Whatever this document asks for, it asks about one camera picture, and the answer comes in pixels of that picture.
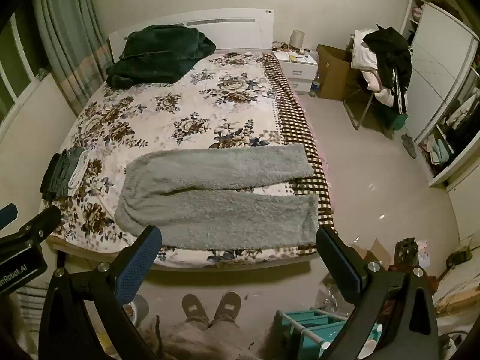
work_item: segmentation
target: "metal screw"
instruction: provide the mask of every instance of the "metal screw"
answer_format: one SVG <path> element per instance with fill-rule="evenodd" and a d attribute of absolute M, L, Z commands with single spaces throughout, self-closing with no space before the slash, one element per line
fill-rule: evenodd
<path fill-rule="evenodd" d="M 413 268 L 413 274 L 415 276 L 418 276 L 419 278 L 421 278 L 423 276 L 423 269 L 421 268 Z"/>
<path fill-rule="evenodd" d="M 97 269 L 100 272 L 106 272 L 110 269 L 110 264 L 108 262 L 101 262 L 100 264 L 98 264 Z"/>
<path fill-rule="evenodd" d="M 372 272 L 380 271 L 380 265 L 378 265 L 376 262 L 369 262 L 367 266 Z"/>
<path fill-rule="evenodd" d="M 65 269 L 57 268 L 53 274 L 55 275 L 56 278 L 61 278 L 65 274 Z"/>

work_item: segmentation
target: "person's foot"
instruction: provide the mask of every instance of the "person's foot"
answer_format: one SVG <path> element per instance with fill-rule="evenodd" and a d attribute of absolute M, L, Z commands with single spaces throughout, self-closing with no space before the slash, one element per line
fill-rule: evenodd
<path fill-rule="evenodd" d="M 229 291 L 222 296 L 220 303 L 215 312 L 214 320 L 223 314 L 228 314 L 233 320 L 239 315 L 240 307 L 242 307 L 242 298 L 234 291 Z"/>
<path fill-rule="evenodd" d="M 181 301 L 181 306 L 187 318 L 201 317 L 208 320 L 207 313 L 200 300 L 193 294 L 187 294 Z"/>

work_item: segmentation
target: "water bottle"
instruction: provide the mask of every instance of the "water bottle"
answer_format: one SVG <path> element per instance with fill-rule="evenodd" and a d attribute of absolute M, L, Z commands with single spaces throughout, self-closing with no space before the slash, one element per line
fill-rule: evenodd
<path fill-rule="evenodd" d="M 320 87 L 320 73 L 319 72 L 317 72 L 317 75 L 315 76 L 315 79 L 311 82 L 311 87 L 310 87 L 310 91 L 308 92 L 308 94 L 311 97 L 317 97 L 318 87 Z"/>

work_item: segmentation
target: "dark green blanket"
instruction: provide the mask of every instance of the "dark green blanket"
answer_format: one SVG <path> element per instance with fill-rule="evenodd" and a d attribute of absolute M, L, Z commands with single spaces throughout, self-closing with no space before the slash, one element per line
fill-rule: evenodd
<path fill-rule="evenodd" d="M 120 61 L 106 69 L 106 82 L 116 89 L 141 83 L 176 83 L 214 51 L 215 44 L 195 28 L 146 27 L 128 36 Z"/>

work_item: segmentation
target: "green curtain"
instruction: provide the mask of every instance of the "green curtain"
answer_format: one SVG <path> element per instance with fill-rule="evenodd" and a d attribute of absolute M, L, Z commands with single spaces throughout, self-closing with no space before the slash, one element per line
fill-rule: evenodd
<path fill-rule="evenodd" d="M 53 74 L 79 114 L 112 64 L 92 0 L 34 0 L 34 8 Z"/>

